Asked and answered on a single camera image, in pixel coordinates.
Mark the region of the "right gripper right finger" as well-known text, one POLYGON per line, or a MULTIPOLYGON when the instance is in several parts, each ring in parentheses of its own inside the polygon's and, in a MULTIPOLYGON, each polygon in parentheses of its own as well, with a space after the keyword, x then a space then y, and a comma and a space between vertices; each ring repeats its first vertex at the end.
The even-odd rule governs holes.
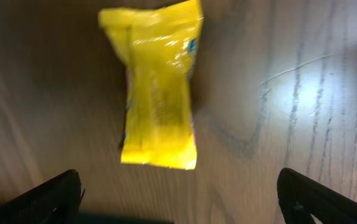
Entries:
POLYGON ((277 179, 285 223, 357 223, 357 203, 296 172, 283 168, 277 179))

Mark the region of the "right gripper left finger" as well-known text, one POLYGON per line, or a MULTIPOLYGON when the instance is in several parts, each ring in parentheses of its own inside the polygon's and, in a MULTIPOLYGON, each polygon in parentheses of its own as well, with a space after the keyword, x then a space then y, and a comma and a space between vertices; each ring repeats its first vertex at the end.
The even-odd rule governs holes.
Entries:
POLYGON ((79 173, 70 169, 0 205, 0 223, 72 223, 81 200, 79 173))

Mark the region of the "small yellow snack packet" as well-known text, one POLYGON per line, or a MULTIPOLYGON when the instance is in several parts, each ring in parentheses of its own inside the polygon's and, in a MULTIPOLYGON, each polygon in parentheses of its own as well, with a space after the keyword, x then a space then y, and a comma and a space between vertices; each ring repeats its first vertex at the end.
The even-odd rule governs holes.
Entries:
POLYGON ((98 14, 126 67, 121 162, 193 170, 197 150, 189 80, 203 14, 198 0, 160 9, 108 8, 98 14))

